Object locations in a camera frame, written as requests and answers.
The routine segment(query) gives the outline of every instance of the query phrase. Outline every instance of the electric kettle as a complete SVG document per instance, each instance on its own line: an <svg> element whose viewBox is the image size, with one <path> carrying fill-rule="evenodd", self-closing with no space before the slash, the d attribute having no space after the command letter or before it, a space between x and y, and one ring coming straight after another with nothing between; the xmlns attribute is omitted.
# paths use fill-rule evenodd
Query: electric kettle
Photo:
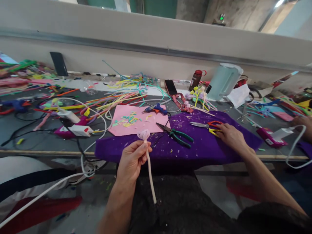
<svg viewBox="0 0 312 234"><path fill-rule="evenodd" d="M220 100L229 95L243 72L244 70L237 65L220 63L206 90L207 97Z"/></svg>

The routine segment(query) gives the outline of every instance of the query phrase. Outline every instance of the red scissors handle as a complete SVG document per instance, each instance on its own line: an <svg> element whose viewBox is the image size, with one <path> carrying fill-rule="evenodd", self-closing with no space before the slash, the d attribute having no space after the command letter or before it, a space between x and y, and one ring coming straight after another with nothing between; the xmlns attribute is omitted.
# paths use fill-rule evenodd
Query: red scissors handle
<svg viewBox="0 0 312 234"><path fill-rule="evenodd" d="M223 124L222 122L220 121L211 121L211 122L208 122L207 123L209 126L212 126L212 127L215 127L215 128L218 128L215 124Z"/></svg>

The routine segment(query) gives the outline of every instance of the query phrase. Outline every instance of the purple felt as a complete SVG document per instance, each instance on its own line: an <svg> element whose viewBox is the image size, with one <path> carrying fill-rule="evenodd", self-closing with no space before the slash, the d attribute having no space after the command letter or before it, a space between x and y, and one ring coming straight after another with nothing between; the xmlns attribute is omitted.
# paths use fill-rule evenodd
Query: purple felt
<svg viewBox="0 0 312 234"><path fill-rule="evenodd" d="M305 152L305 155L309 159L312 159L312 145L310 143L307 143L305 141L299 141L297 143L297 146Z"/></svg>
<svg viewBox="0 0 312 234"><path fill-rule="evenodd" d="M188 134L194 139L194 142L190 143L192 147L187 149L165 133L149 154L152 166L175 165L198 169L206 165L221 165L241 161L241 157L221 139L211 134L206 128L191 125L190 121L207 123L218 120L229 123L243 133L247 144L254 150L257 150L263 142L226 113L221 111L211 111L210 113L215 116L207 115L198 110L194 110L191 114L183 112L172 116L170 118L171 128ZM153 144L161 135L162 133L152 133L148 141ZM106 161L119 162L122 150L136 140L138 140L136 135L99 139L96 143L95 156Z"/></svg>

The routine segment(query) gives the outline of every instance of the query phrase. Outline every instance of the red bottle cap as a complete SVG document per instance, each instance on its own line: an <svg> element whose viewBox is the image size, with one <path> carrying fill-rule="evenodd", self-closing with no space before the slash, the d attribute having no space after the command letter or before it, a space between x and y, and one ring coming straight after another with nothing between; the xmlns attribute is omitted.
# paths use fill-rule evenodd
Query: red bottle cap
<svg viewBox="0 0 312 234"><path fill-rule="evenodd" d="M207 74L207 72L206 72L206 71L204 71L204 72L205 72L205 74L202 75L202 70L196 70L196 71L195 71L195 74L196 74L196 75L200 75L200 76L205 76L205 75Z"/></svg>

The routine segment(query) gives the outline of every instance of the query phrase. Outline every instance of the blue glue gun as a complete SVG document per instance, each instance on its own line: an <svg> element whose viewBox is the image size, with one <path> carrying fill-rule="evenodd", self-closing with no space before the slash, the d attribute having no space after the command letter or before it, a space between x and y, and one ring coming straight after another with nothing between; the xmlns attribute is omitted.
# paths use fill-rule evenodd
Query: blue glue gun
<svg viewBox="0 0 312 234"><path fill-rule="evenodd" d="M11 100L11 101L2 101L0 104L6 107L12 107L14 111L18 113L27 112L26 106L28 106L28 101L24 99Z"/></svg>
<svg viewBox="0 0 312 234"><path fill-rule="evenodd" d="M157 103L156 105L153 105L153 106L150 106L148 108L146 108L142 113L144 112L151 112L151 111L155 111L156 114L158 112L161 112L163 115L167 115L168 114L168 111L162 107L160 107L160 104Z"/></svg>

